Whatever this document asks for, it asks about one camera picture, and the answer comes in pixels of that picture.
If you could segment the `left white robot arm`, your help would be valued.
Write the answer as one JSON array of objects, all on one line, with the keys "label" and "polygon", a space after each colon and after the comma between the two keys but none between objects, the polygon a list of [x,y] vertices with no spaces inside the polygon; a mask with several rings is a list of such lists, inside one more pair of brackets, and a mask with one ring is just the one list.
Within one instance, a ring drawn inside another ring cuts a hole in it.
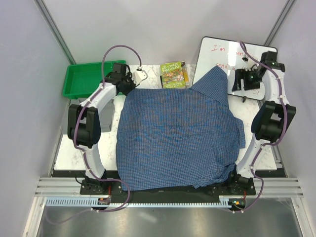
[{"label": "left white robot arm", "polygon": [[80,104],[68,110],[67,135],[79,150],[85,165],[85,175],[93,179],[91,188],[97,194],[108,190],[105,168],[101,162],[98,142],[101,138],[100,112],[119,93],[127,95],[137,84],[127,64],[114,63],[113,69],[99,83],[97,89]]}]

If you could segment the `blue plaid long sleeve shirt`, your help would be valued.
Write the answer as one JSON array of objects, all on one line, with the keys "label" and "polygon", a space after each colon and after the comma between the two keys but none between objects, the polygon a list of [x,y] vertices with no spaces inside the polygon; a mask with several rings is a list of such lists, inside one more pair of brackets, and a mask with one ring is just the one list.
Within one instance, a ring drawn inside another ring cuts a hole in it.
[{"label": "blue plaid long sleeve shirt", "polygon": [[123,105],[116,163],[131,191],[222,183],[245,147],[229,108],[226,73],[213,67],[187,89],[135,89]]}]

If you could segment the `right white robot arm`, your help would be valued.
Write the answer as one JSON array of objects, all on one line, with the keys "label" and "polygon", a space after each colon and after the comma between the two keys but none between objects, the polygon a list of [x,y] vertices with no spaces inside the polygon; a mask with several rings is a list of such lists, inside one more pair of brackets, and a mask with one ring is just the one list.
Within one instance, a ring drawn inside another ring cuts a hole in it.
[{"label": "right white robot arm", "polygon": [[277,62],[277,53],[262,53],[257,69],[237,69],[232,92],[265,87],[265,102],[255,115],[252,125],[252,140],[242,160],[237,164],[237,174],[253,178],[257,166],[270,146],[278,145],[295,114],[296,107],[288,102],[284,89],[285,65]]}]

